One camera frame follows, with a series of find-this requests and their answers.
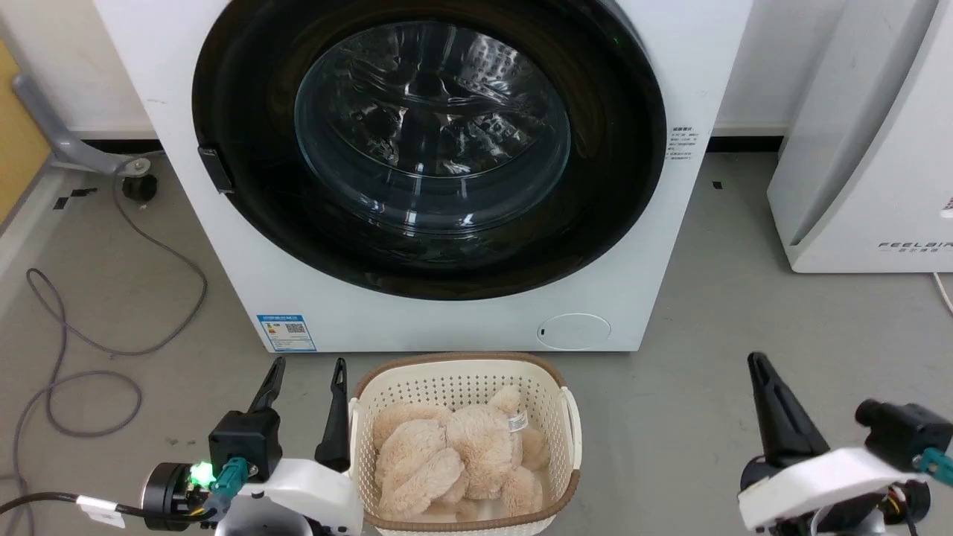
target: green led light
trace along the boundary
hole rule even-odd
[[[189,482],[202,487],[209,487],[215,482],[215,475],[212,471],[212,464],[209,462],[199,462],[189,469]]]

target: stuffed toy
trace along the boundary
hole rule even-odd
[[[464,496],[467,499],[500,499],[510,517],[542,509],[542,483],[531,467],[542,468],[549,461],[545,439],[536,430],[510,431],[510,419],[517,416],[519,390],[507,385],[487,404],[460,408],[447,419],[447,444],[459,453],[469,473]],[[523,466],[524,436],[528,439],[530,466]]]
[[[390,520],[407,520],[443,505],[460,521],[475,517],[476,508],[461,501],[467,471],[459,454],[448,447],[444,424],[451,412],[443,406],[396,403],[377,415],[373,438],[378,449],[375,481],[381,495],[378,512]]]

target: floor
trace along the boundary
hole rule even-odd
[[[744,361],[753,350],[768,353],[832,445],[862,441],[853,413],[870,397],[920,402],[953,417],[953,319],[930,278],[793,274],[764,195],[774,165],[772,155],[706,158],[639,352],[546,356],[576,394],[585,441],[578,494],[547,534],[744,534],[738,480],[760,452]],[[269,355],[177,181],[165,164],[159,169],[158,198],[133,217],[203,267],[208,301],[181,337],[151,356],[111,359],[71,338],[65,374],[120,371],[139,381],[145,400],[129,426],[96,440],[64,438],[34,411],[21,448],[33,490],[134,504],[155,464],[207,457],[208,432],[225,411],[249,403],[268,368]],[[81,330],[115,347],[143,347],[188,312],[198,282],[134,235],[104,194],[70,200],[37,266],[58,285]],[[55,322],[24,285],[0,321],[4,468],[16,417],[46,384],[57,345]],[[348,356],[352,387],[392,357]],[[286,456],[311,456],[333,363],[290,358],[275,404]],[[53,406],[65,423],[91,429],[121,420],[133,400],[115,381],[90,379],[64,387]],[[0,499],[11,496],[8,485],[0,489]],[[953,524],[953,509],[942,509],[951,500],[934,488],[937,507],[921,534]],[[36,511],[39,535],[112,531],[75,506],[47,503]],[[26,534],[23,524],[17,533]],[[126,533],[146,530],[132,521]]]

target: brown basket rim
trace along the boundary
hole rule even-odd
[[[367,385],[377,376],[380,376],[388,370],[399,368],[401,366],[429,362],[473,360],[526,361],[545,370],[550,376],[553,377],[553,380],[556,381],[556,384],[559,387],[566,386],[566,381],[552,364],[539,356],[534,356],[533,354],[526,354],[522,352],[444,352],[439,354],[426,354],[409,359],[388,361],[368,372],[366,375],[364,375],[364,378],[361,378],[361,380],[357,383],[355,396],[360,398]],[[492,530],[507,526],[528,525],[530,523],[543,521],[560,513],[560,511],[562,511],[562,509],[569,504],[569,501],[573,498],[573,495],[576,494],[580,476],[581,473],[579,470],[573,469],[573,472],[569,476],[569,484],[566,485],[566,491],[563,492],[562,496],[559,497],[555,503],[543,508],[539,512],[526,514],[523,516],[493,519],[488,521],[472,521],[466,523],[407,523],[381,519],[367,511],[367,508],[365,508],[364,521],[369,525],[382,528],[384,530],[398,530],[403,532],[464,532],[471,530]]]

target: white plastic basket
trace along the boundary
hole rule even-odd
[[[440,404],[457,410],[486,403],[508,384],[519,387],[523,411],[549,443],[549,482],[544,488],[550,496],[543,509],[524,516],[468,523],[403,523],[377,517],[380,490],[374,480],[376,453],[371,439],[375,416],[395,402]],[[361,380],[355,398],[351,399],[350,411],[351,479],[364,503],[365,522],[385,536],[538,534],[553,522],[576,492],[582,462],[579,411],[559,372],[538,357],[518,353],[449,353],[391,361]]]

